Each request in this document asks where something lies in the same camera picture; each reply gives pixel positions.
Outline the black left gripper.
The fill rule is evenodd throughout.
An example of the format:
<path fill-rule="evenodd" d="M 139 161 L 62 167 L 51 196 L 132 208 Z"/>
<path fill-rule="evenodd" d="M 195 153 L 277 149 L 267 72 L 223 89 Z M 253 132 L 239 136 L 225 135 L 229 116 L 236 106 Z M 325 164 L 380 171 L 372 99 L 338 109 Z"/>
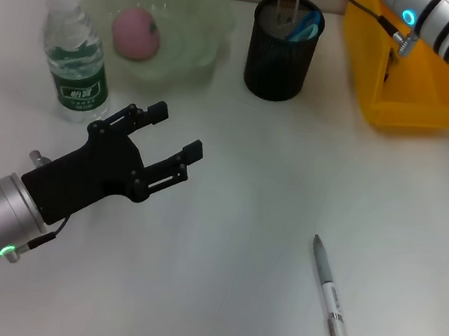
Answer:
<path fill-rule="evenodd" d="M 144 167 L 129 135 L 168 119 L 163 100 L 143 110 L 130 104 L 88 126 L 88 140 L 78 150 L 21 176 L 47 225 L 112 195 L 143 202 L 153 193 L 186 181 L 188 166 L 203 158 L 200 140 L 170 158 Z"/>

